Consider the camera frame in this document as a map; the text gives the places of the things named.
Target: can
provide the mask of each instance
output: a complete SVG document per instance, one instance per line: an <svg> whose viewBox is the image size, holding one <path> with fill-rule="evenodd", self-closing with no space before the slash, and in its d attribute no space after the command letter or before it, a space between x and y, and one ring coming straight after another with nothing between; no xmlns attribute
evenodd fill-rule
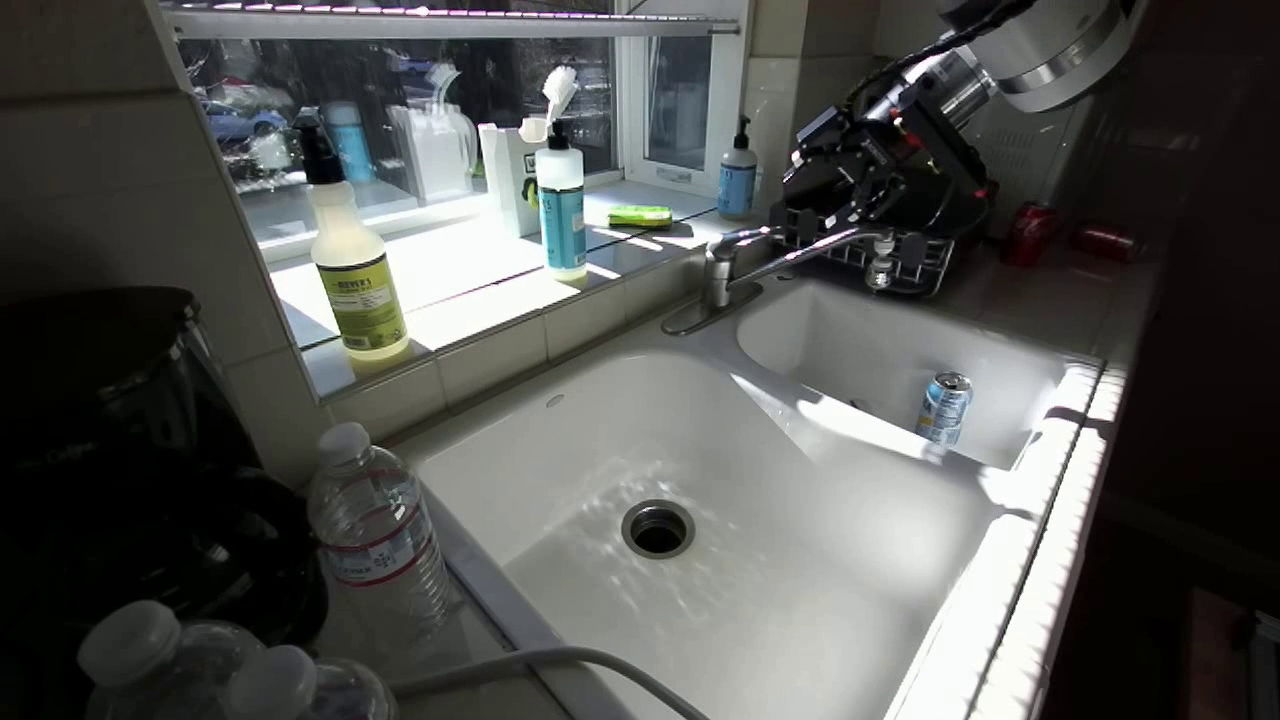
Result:
<svg viewBox="0 0 1280 720"><path fill-rule="evenodd" d="M933 444L950 447L958 439L969 400L970 400L970 383L958 373L935 373L922 383L922 407L920 407L915 433Z"/></svg>

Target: shelf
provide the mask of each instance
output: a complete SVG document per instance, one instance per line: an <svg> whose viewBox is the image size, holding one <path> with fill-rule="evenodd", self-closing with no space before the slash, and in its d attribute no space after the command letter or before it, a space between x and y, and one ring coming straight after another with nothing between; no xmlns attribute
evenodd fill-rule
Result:
<svg viewBox="0 0 1280 720"><path fill-rule="evenodd" d="M176 39L575 39L575 36L741 36L717 15L621 12L443 12L329 3L178 3Z"/></svg>

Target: faucet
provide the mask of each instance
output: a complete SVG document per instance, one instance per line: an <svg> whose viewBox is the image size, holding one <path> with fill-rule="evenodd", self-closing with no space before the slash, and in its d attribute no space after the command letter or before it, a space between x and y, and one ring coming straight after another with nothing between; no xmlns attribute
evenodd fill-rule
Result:
<svg viewBox="0 0 1280 720"><path fill-rule="evenodd" d="M888 255L897 251L897 241L892 231L882 227L867 227L867 225L853 225L853 227L840 227L832 237L819 237L802 247L790 247L744 277L734 277L734 255L761 241L772 241L775 227L772 225L761 225L761 227L744 227L744 231L730 231L730 237L721 237L705 247L705 285L699 285L699 300L705 300L705 313L723 313L734 297L744 297L741 290L756 285L761 277L766 271L780 271L780 269L796 269L811 255L824 255L832 247L845 247L845 243L858 243L858 241L876 241L876 261L867 269L867 285L888 285Z"/></svg>

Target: water bottle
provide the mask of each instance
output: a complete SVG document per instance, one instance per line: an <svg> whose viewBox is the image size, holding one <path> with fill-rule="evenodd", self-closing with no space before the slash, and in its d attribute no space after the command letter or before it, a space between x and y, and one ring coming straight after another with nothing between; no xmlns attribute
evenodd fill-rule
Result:
<svg viewBox="0 0 1280 720"><path fill-rule="evenodd" d="M396 658L418 648L457 599L425 483L365 426L336 426L318 437L308 515L333 599L358 637L345 658L396 675Z"/></svg>
<svg viewBox="0 0 1280 720"><path fill-rule="evenodd" d="M396 696L365 666L275 644L232 675L228 720L396 720Z"/></svg>
<svg viewBox="0 0 1280 720"><path fill-rule="evenodd" d="M134 599L81 640L81 668L94 683L88 720L223 720L232 672L260 651L234 625L178 625L171 607Z"/></svg>

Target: sink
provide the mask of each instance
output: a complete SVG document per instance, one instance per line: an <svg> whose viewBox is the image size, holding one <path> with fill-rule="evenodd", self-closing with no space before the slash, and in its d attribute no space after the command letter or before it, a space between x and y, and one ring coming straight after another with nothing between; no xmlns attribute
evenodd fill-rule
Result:
<svg viewBox="0 0 1280 720"><path fill-rule="evenodd" d="M922 383L963 373L970 403L957 451L1011 467L1046 411L1062 362L1051 352L873 300L826 281L775 281L734 326L741 350L766 373L915 427Z"/></svg>
<svg viewBox="0 0 1280 720"><path fill-rule="evenodd" d="M790 333L807 304L761 318ZM766 350L765 330L744 326L744 340ZM617 651L709 716L873 720L1001 509L970 482L855 439L811 457L796 427L721 365L608 344L402 457L565 644ZM628 680L601 680L638 720L666 716Z"/></svg>

